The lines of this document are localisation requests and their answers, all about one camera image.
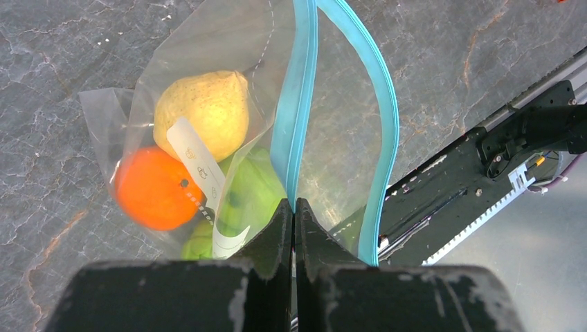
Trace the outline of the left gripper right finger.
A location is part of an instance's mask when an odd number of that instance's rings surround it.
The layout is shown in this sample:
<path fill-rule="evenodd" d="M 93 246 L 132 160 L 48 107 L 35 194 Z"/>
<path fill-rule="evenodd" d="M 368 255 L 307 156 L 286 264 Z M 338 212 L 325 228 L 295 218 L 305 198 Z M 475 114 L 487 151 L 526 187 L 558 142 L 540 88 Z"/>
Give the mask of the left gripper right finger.
<path fill-rule="evenodd" d="M 372 267 L 298 199 L 299 331 L 523 331 L 504 284 L 480 266 Z"/>

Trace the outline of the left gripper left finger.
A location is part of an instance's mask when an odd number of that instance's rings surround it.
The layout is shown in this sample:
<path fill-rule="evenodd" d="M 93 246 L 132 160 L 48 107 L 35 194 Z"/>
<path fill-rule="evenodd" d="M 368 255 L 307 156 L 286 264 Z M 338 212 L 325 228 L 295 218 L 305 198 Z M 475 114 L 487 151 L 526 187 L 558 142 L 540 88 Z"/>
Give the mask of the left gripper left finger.
<path fill-rule="evenodd" d="M 291 236 L 287 200 L 232 257 L 99 261 L 66 287 L 47 331 L 288 331 Z"/>

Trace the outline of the green apple toy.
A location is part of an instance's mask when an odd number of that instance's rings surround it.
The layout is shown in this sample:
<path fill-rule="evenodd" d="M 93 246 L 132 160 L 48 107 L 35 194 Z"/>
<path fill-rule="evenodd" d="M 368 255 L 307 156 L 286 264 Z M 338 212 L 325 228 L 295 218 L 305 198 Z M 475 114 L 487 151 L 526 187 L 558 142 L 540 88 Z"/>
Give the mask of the green apple toy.
<path fill-rule="evenodd" d="M 232 181 L 220 207 L 217 226 L 220 234 L 236 237 L 246 231 L 253 238 L 270 222 L 285 189 L 270 161 L 269 151 L 252 148 L 234 169 Z"/>

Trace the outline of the orange fruit toy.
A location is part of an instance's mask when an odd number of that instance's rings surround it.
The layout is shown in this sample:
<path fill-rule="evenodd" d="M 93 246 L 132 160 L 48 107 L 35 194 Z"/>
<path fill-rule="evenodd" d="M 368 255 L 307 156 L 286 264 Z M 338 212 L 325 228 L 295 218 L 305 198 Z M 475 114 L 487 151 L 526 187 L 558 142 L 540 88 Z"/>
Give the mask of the orange fruit toy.
<path fill-rule="evenodd" d="M 206 202 L 186 167 L 157 146 L 140 148 L 122 160 L 114 196 L 133 221 L 157 231 L 189 222 Z"/>

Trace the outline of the clear zip top bag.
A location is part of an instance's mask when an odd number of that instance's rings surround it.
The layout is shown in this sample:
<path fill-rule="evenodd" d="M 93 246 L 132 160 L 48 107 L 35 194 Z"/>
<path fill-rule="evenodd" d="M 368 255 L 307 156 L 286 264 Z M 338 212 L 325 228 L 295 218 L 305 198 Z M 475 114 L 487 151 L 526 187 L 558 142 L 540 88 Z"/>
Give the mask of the clear zip top bag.
<path fill-rule="evenodd" d="M 220 207 L 234 169 L 252 148 L 262 147 L 285 189 L 282 200 L 294 212 L 298 199 L 307 200 L 339 244 L 376 265 L 399 112 L 386 62 L 346 1 L 204 1 L 154 51 L 133 89 L 81 92 L 93 148 L 114 199 L 122 160 L 140 148 L 159 147 L 154 112 L 163 92 L 177 80 L 215 71 L 240 72 L 249 83 L 244 143 L 217 162 L 180 117 L 167 139 L 206 202 L 170 231 L 146 228 L 125 213 L 128 218 L 166 258 L 181 259 L 183 245 L 202 221 L 213 224 L 212 259 L 234 255 L 254 237 L 246 240 L 246 231 L 220 234 Z"/>

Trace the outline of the yellow lemon toy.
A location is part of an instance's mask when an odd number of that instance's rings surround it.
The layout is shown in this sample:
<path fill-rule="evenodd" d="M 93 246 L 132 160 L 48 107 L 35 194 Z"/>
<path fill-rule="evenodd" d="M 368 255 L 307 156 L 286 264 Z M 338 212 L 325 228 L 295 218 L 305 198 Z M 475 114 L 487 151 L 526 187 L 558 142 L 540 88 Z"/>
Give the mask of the yellow lemon toy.
<path fill-rule="evenodd" d="M 178 159 L 167 130 L 184 117 L 217 162 L 228 158 L 244 143 L 249 128 L 248 85 L 237 71 L 215 71 L 172 83 L 156 104 L 154 142 Z"/>

